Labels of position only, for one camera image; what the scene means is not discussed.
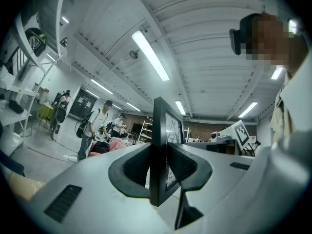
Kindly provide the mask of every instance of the floor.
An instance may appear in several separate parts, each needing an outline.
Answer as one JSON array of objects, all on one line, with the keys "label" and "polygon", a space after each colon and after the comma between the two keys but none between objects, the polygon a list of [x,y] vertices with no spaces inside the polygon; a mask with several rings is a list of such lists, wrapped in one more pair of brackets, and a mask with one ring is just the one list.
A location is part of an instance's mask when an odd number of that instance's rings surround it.
[{"label": "floor", "polygon": [[27,128],[27,134],[31,135],[25,138],[25,147],[21,145],[10,157],[25,167],[26,177],[49,182],[74,164],[67,156],[77,155],[80,148],[81,139],[74,130],[76,123],[67,117],[53,141],[48,135],[49,122],[43,120],[39,126],[39,119],[32,117]]}]

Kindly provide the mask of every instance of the fluorescent light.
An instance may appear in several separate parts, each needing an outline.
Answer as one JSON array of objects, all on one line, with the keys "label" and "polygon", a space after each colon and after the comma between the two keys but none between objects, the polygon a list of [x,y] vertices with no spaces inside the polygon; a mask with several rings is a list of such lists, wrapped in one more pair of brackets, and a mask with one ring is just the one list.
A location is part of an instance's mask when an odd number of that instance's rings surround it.
[{"label": "fluorescent light", "polygon": [[283,66],[276,66],[276,70],[274,71],[271,79],[276,80],[279,77],[279,75],[281,74],[282,70],[283,70]]},{"label": "fluorescent light", "polygon": [[258,102],[253,102],[252,104],[250,104],[250,106],[240,115],[238,116],[238,118],[243,118],[247,113],[249,113],[249,111],[254,108],[256,105],[258,104]]},{"label": "fluorescent light", "polygon": [[183,106],[182,106],[181,101],[180,101],[180,100],[176,100],[175,103],[176,103],[178,109],[180,110],[181,114],[182,114],[182,115],[185,115],[185,111],[184,111],[184,108],[183,108]]},{"label": "fluorescent light", "polygon": [[297,31],[297,23],[295,23],[293,20],[290,20],[288,23],[288,28],[290,32],[293,32],[294,34],[296,34]]},{"label": "fluorescent light", "polygon": [[91,82],[95,83],[97,86],[99,86],[100,88],[104,89],[105,91],[107,91],[111,95],[113,94],[111,91],[109,91],[108,89],[104,88],[101,84],[97,83],[95,80],[92,79]]},{"label": "fluorescent light", "polygon": [[152,49],[151,45],[149,44],[143,33],[138,30],[134,32],[131,37],[142,50],[146,58],[150,61],[152,66],[155,68],[162,81],[169,80],[169,77],[164,67],[161,65],[158,57],[156,56],[154,50]]},{"label": "fluorescent light", "polygon": [[[113,104],[114,107],[117,107],[116,105]],[[120,107],[117,107],[118,109],[122,110]]]},{"label": "fluorescent light", "polygon": [[135,106],[131,105],[130,103],[127,102],[127,104],[131,107],[133,107],[134,109],[138,110],[139,112],[141,112],[141,110],[139,110],[138,108],[136,108]]},{"label": "fluorescent light", "polygon": [[62,18],[65,22],[69,23],[69,20],[67,20],[65,17],[62,17]]},{"label": "fluorescent light", "polygon": [[97,95],[93,94],[92,92],[90,92],[88,89],[86,89],[86,91],[90,94],[92,94],[93,96],[95,96],[96,98],[99,98]]},{"label": "fluorescent light", "polygon": [[47,54],[47,56],[48,56],[52,61],[55,61],[55,59],[54,59],[52,56],[50,56],[49,54]]}]

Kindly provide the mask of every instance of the black vent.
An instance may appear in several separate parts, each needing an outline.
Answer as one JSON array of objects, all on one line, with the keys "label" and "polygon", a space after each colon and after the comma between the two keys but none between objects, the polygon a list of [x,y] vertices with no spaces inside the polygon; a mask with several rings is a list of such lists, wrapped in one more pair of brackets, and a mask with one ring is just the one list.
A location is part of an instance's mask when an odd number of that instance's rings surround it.
[{"label": "black vent", "polygon": [[237,163],[237,162],[233,162],[230,166],[238,168],[238,169],[242,169],[247,171],[249,169],[249,165],[245,165],[245,164],[241,164],[241,163]]},{"label": "black vent", "polygon": [[81,190],[81,187],[68,185],[44,211],[44,213],[56,222],[61,223]]}]

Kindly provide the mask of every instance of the white shirt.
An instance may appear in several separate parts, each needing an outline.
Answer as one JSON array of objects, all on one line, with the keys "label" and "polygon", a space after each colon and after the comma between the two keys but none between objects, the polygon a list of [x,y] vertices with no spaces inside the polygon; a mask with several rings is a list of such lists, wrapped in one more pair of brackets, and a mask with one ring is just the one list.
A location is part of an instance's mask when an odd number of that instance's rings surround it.
[{"label": "white shirt", "polygon": [[126,132],[126,129],[121,128],[121,130],[120,130],[120,135],[124,134],[125,132]]},{"label": "white shirt", "polygon": [[[106,114],[103,114],[102,110],[100,110],[100,113],[98,115],[98,109],[95,109],[89,118],[89,123],[93,125],[93,131],[98,131],[101,125],[103,125],[103,127],[107,126],[108,122],[107,119],[108,112]],[[88,137],[91,137],[92,135],[88,124],[86,124],[85,126],[84,134],[87,135]]]},{"label": "white shirt", "polygon": [[121,126],[122,126],[122,119],[120,119],[120,118],[115,119],[115,127],[113,128],[113,130],[116,132],[119,132]]},{"label": "white shirt", "polygon": [[65,96],[62,96],[61,98],[60,98],[60,101],[66,101],[66,102],[69,102],[69,97],[68,98],[66,98]]}]

